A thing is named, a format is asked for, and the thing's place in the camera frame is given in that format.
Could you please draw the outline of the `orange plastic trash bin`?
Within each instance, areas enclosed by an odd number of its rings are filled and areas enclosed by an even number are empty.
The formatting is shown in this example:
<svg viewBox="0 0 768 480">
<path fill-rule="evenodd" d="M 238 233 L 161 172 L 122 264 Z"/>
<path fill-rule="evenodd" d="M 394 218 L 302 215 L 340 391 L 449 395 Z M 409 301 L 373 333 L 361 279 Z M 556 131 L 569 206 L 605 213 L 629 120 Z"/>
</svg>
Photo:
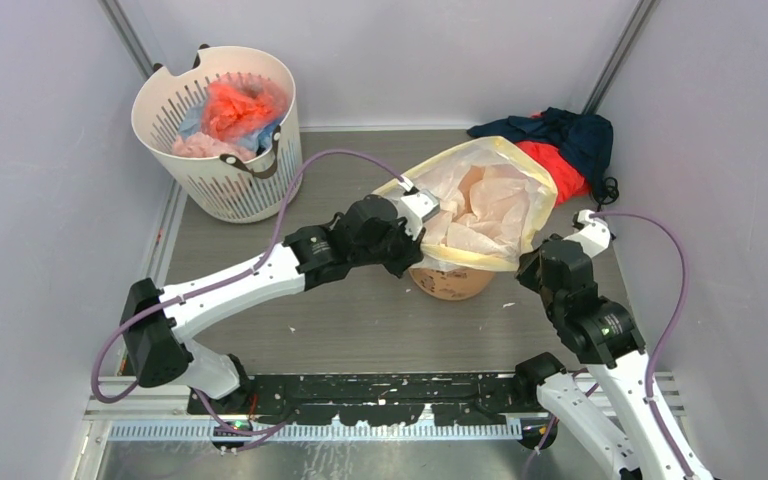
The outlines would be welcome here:
<svg viewBox="0 0 768 480">
<path fill-rule="evenodd" d="M 482 293 L 496 273 L 471 268 L 440 271 L 428 268 L 408 270 L 412 281 L 426 294 L 444 301 L 463 301 Z"/>
</svg>

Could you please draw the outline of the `pale yellow trash bag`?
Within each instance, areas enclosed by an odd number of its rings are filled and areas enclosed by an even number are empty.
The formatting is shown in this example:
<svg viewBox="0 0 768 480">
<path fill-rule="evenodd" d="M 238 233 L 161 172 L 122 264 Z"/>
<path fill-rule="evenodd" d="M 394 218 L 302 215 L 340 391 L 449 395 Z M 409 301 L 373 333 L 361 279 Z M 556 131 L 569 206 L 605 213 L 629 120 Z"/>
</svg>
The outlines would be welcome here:
<svg viewBox="0 0 768 480">
<path fill-rule="evenodd" d="M 403 176 L 440 201 L 414 265 L 431 270 L 515 271 L 558 196 L 549 172 L 499 136 L 451 147 Z"/>
</svg>

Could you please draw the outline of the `white slotted laundry basket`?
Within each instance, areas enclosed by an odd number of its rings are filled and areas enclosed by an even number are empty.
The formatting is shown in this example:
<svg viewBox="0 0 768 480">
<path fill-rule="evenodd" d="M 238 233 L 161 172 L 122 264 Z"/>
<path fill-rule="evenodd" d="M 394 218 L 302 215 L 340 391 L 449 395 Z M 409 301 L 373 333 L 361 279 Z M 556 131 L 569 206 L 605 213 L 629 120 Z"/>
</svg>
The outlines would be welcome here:
<svg viewBox="0 0 768 480">
<path fill-rule="evenodd" d="M 287 112 L 262 151 L 250 160 L 174 154 L 178 128 L 189 109 L 207 100 L 208 86 L 249 73 L 273 81 L 288 96 Z M 154 67 L 134 101 L 132 129 L 206 213 L 229 223 L 254 223 L 276 214 L 281 201 L 298 190 L 292 183 L 302 164 L 296 93 L 290 70 L 273 55 L 248 47 L 203 45 L 193 67 L 180 75 L 160 64 Z"/>
</svg>

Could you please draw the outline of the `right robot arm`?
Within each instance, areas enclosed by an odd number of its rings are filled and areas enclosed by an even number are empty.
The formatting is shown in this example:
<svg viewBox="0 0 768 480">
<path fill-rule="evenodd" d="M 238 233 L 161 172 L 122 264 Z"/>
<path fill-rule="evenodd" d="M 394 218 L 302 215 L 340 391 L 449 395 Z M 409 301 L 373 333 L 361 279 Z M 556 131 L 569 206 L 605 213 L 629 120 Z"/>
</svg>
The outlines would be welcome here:
<svg viewBox="0 0 768 480">
<path fill-rule="evenodd" d="M 520 258 L 516 278 L 537 293 L 562 343 L 612 407 L 608 418 L 552 354 L 515 368 L 515 396 L 564 425 L 609 479 L 710 479 L 648 367 L 645 342 L 629 311 L 600 295 L 592 259 L 608 246 L 583 232 L 554 236 Z"/>
</svg>

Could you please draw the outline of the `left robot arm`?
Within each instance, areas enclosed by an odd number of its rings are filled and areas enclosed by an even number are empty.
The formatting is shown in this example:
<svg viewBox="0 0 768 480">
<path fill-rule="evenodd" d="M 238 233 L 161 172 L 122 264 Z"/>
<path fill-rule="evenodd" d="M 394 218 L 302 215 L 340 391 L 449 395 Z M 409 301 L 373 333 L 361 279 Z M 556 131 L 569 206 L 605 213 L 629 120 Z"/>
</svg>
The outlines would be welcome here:
<svg viewBox="0 0 768 480">
<path fill-rule="evenodd" d="M 254 386 L 241 361 L 195 336 L 259 304 L 341 281 L 354 268 L 381 265 L 402 276 L 422 260 L 424 223 L 438 211 L 438 200 L 417 189 L 395 199 L 368 195 L 212 275 L 163 288 L 150 279 L 133 284 L 122 324 L 137 386 L 184 385 L 217 411 L 242 411 Z"/>
</svg>

